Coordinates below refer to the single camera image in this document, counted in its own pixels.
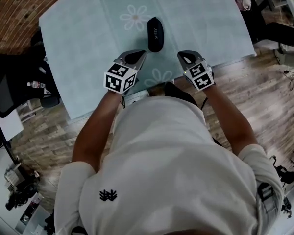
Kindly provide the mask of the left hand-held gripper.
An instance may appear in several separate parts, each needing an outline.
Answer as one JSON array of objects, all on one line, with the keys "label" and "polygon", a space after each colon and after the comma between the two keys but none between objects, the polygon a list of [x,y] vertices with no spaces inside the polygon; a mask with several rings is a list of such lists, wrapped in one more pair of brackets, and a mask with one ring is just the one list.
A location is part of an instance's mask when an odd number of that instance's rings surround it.
[{"label": "left hand-held gripper", "polygon": [[131,89],[136,83],[138,71],[146,56],[147,52],[143,49],[123,52],[104,73],[104,88],[118,94],[124,94]]}]

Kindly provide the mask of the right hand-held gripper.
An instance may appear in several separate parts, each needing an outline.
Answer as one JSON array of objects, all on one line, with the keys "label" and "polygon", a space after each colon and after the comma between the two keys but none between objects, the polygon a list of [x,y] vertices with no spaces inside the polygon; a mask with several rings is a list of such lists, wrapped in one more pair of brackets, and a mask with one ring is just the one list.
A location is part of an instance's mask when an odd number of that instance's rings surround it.
[{"label": "right hand-held gripper", "polygon": [[196,51],[183,50],[177,54],[183,68],[183,76],[198,91],[202,91],[214,84],[212,68]]}]

